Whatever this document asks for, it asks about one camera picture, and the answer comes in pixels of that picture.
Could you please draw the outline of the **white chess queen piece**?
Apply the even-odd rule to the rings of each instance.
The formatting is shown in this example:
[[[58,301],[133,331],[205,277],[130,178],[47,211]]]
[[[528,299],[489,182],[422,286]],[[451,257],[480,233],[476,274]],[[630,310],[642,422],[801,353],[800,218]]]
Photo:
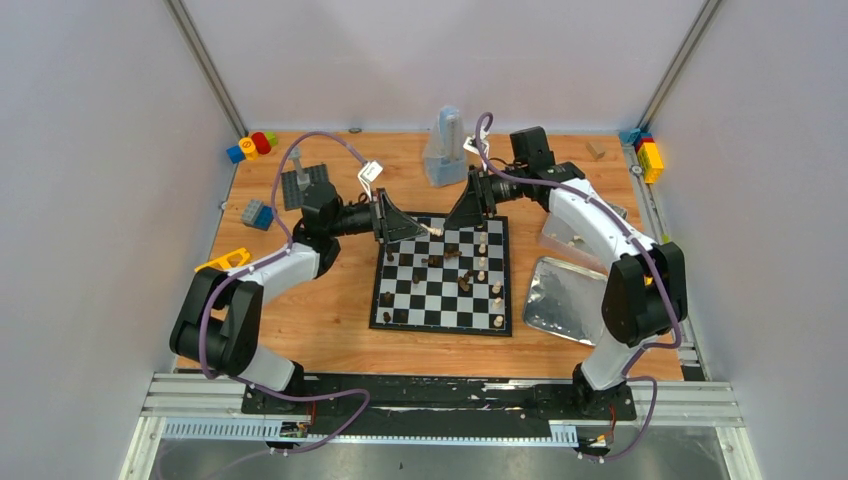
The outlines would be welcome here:
[[[425,230],[432,236],[442,237],[444,235],[444,230],[441,228],[425,226]]]

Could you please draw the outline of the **black white chessboard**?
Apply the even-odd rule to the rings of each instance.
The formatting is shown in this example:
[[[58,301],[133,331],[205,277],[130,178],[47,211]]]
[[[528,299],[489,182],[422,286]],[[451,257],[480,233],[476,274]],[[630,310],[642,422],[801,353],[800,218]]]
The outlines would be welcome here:
[[[418,213],[424,226],[444,230],[442,237],[422,236],[382,245],[376,265],[369,327],[394,331],[512,335],[509,224],[505,216],[477,227],[445,229],[443,214]],[[461,255],[443,257],[446,245],[458,245]],[[469,278],[471,290],[457,284]],[[392,322],[383,322],[389,312]],[[504,317],[501,329],[492,320]]]

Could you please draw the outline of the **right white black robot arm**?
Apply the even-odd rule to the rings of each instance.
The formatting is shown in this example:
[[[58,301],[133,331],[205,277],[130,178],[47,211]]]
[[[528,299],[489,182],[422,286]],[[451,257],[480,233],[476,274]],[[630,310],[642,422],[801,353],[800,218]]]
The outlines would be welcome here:
[[[468,172],[465,191],[449,213],[448,229],[478,226],[500,203],[527,198],[571,227],[589,245],[608,273],[600,306],[600,339],[575,367],[571,403],[584,417],[596,417],[642,353],[675,349],[688,312],[685,257],[672,242],[660,244],[627,223],[597,193],[573,163],[556,161],[543,128],[513,132],[513,162],[496,168],[488,157],[485,127],[464,147],[481,166]]]

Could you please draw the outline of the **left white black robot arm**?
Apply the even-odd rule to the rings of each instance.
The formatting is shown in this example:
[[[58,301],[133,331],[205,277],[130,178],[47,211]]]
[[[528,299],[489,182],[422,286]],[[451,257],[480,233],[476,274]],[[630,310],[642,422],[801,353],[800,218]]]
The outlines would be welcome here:
[[[170,350],[213,374],[267,392],[283,413],[298,411],[306,400],[303,367],[260,345],[262,309],[290,288],[324,275],[341,251],[340,237],[364,233],[388,245],[428,231],[398,209],[384,189],[344,203],[333,184],[310,185],[290,243],[242,267],[203,267],[194,274],[170,334]]]

